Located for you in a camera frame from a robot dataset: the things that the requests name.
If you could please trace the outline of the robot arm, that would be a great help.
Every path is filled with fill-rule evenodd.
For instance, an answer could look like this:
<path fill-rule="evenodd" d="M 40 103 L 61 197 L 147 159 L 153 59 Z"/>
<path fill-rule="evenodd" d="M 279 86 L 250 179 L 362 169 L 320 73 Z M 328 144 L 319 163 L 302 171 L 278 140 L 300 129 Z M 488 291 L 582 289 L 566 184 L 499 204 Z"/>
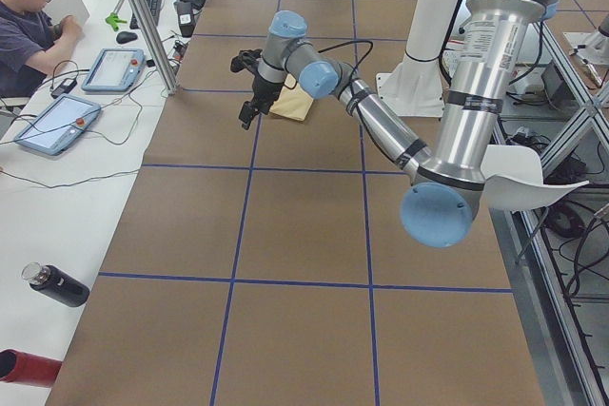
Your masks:
<path fill-rule="evenodd" d="M 522 146 L 492 146 L 527 28 L 550 17 L 557 0 L 466 0 L 471 19 L 450 86 L 431 107 L 388 104 L 345 62 L 317 51 L 298 13 L 278 11 L 261 49 L 240 51 L 233 72 L 253 75 L 243 128 L 269 112 L 287 78 L 310 97 L 334 96 L 376 147 L 410 179 L 401 204 L 405 231 L 444 248 L 463 240 L 479 207 L 525 211 L 551 205 L 570 191 L 548 185 L 539 158 Z"/>

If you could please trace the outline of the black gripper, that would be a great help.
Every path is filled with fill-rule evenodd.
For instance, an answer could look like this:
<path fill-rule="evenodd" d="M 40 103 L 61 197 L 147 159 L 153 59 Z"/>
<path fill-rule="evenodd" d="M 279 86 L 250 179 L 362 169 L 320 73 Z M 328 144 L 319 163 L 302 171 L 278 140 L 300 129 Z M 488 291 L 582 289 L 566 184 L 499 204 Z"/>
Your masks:
<path fill-rule="evenodd" d="M 251 123 L 262 113 L 268 115 L 273 104 L 279 99 L 283 82 L 275 83 L 267 81 L 260 74 L 254 76 L 252 83 L 253 98 L 242 104 L 239 121 L 243 129 L 250 129 Z"/>

